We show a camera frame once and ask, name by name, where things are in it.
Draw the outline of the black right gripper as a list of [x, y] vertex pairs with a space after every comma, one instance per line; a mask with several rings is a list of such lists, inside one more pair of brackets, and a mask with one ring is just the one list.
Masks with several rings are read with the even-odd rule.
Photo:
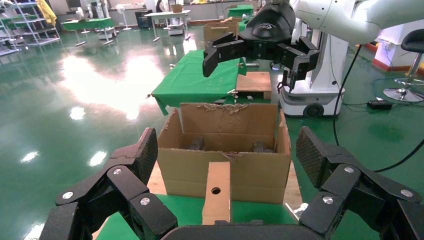
[[305, 36], [290, 45], [296, 15], [288, 1], [266, 3], [246, 24], [243, 39], [227, 32], [206, 42], [202, 73], [209, 77], [219, 63], [241, 57], [271, 60], [289, 69], [287, 86], [291, 92], [296, 81], [305, 80], [317, 66], [320, 50]]

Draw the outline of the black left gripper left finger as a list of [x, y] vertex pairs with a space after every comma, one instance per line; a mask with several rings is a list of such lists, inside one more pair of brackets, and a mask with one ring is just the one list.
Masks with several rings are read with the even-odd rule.
[[139, 239], [162, 239], [178, 220], [148, 188], [158, 150], [154, 128], [146, 128], [135, 144], [116, 149], [99, 171], [56, 197], [40, 238], [90, 240], [119, 213]]

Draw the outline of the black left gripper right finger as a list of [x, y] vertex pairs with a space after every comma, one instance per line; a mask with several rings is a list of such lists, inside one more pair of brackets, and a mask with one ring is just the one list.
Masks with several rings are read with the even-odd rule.
[[328, 240], [346, 211], [356, 213], [382, 240], [424, 237], [423, 198], [413, 189], [367, 169], [346, 148], [321, 141], [304, 126], [296, 157], [318, 190], [299, 224]]

